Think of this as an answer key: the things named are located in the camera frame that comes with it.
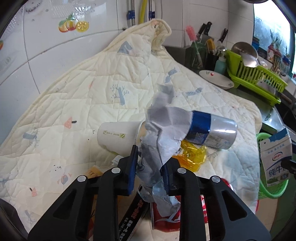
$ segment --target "crumpled paper towel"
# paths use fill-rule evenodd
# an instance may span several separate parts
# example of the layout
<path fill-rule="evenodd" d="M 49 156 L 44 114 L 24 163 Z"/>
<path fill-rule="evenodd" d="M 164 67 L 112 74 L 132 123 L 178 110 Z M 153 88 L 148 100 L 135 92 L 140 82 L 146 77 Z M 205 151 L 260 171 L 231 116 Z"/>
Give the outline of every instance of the crumpled paper towel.
<path fill-rule="evenodd" d="M 191 111 L 168 107 L 173 97 L 173 86 L 161 85 L 147 111 L 147 131 L 141 140 L 139 150 L 142 158 L 136 172 L 143 184 L 141 197 L 147 202 L 154 201 L 162 217 L 177 212 L 180 203 L 175 197 L 166 195 L 160 168 L 178 151 L 192 121 Z"/>

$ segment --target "green basket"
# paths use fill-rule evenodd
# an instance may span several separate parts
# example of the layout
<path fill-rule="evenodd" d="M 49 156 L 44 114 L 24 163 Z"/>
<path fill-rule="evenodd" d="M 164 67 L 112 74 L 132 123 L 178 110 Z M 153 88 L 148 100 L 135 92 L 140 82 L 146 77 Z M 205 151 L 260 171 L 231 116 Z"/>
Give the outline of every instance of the green basket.
<path fill-rule="evenodd" d="M 257 134 L 256 137 L 257 137 L 257 143 L 258 143 L 258 148 L 259 148 L 259 153 L 260 153 L 259 142 L 271 137 L 271 135 L 267 134 L 267 133 L 259 133 L 259 134 Z M 288 182 L 289 182 L 289 180 L 286 180 L 280 184 L 277 184 L 277 185 L 274 185 L 271 187 L 267 187 L 264 168 L 263 168 L 263 165 L 260 165 L 260 184 L 259 184 L 258 199 L 263 199 L 266 197 L 272 198 L 272 199 L 279 198 L 285 192 L 285 190 L 288 186 Z"/>
<path fill-rule="evenodd" d="M 230 50 L 227 50 L 226 52 L 226 59 L 227 72 L 234 82 L 235 88 L 237 88 L 239 85 L 242 85 L 266 98 L 271 106 L 281 103 L 281 99 L 279 97 L 276 97 L 275 95 L 256 85 L 256 83 L 263 77 L 264 79 L 267 79 L 270 85 L 278 92 L 283 93 L 287 83 L 278 77 L 274 72 L 265 69 L 262 66 L 258 66 L 256 68 L 245 67 L 242 57 Z"/>

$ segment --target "window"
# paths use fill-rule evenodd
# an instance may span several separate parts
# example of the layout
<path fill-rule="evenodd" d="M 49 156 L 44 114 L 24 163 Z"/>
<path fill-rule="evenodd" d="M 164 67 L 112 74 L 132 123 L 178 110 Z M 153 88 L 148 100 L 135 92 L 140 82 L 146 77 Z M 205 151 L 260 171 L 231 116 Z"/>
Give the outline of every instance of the window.
<path fill-rule="evenodd" d="M 295 34 L 295 51 L 296 51 L 296 34 Z M 296 54 L 294 56 L 294 64 L 292 68 L 292 73 L 296 74 Z"/>
<path fill-rule="evenodd" d="M 282 40 L 280 52 L 282 55 L 290 53 L 290 24 L 280 9 L 272 0 L 264 3 L 254 4 L 254 36 L 258 38 L 260 47 L 268 49 L 271 44 L 270 30 L 274 36 Z"/>

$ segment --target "yellow hose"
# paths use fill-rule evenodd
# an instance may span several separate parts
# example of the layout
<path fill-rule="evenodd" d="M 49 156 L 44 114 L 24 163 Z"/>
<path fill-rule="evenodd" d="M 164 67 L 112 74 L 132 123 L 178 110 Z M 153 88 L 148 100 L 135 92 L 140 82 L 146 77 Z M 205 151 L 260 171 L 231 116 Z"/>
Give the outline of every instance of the yellow hose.
<path fill-rule="evenodd" d="M 142 1 L 142 6 L 141 6 L 141 12 L 140 12 L 140 18 L 139 18 L 139 24 L 144 22 L 145 18 L 145 11 L 147 7 L 148 0 L 143 0 Z"/>

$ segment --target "cream quilted mat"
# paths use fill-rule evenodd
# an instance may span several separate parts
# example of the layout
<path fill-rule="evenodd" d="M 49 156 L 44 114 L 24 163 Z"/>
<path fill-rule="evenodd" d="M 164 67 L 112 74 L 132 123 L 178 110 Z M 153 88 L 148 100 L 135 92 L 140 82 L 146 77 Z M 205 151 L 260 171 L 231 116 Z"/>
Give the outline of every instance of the cream quilted mat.
<path fill-rule="evenodd" d="M 172 106 L 237 122 L 233 146 L 209 148 L 197 175 L 227 179 L 255 211 L 260 112 L 174 61 L 161 46 L 170 34 L 163 20 L 127 29 L 57 79 L 18 120 L 0 147 L 0 198 L 16 208 L 27 231 L 78 175 L 110 164 L 114 154 L 98 145 L 98 128 L 106 121 L 144 119 L 159 84 L 174 86 Z"/>

